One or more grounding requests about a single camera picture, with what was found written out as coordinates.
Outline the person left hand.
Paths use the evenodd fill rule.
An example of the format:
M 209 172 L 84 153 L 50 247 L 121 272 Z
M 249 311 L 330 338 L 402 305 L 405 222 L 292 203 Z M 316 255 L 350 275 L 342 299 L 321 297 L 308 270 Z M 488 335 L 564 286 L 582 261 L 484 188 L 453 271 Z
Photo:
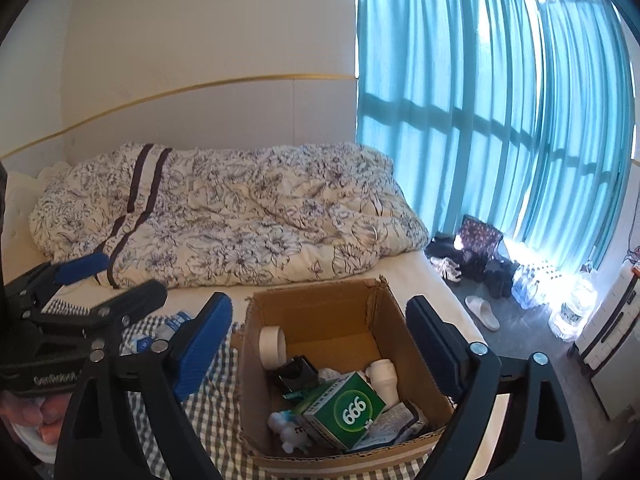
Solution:
M 69 393 L 47 396 L 41 405 L 37 405 L 2 391 L 1 419 L 10 431 L 12 431 L 11 424 L 35 427 L 44 443 L 56 445 L 61 435 L 68 404 L 70 404 Z

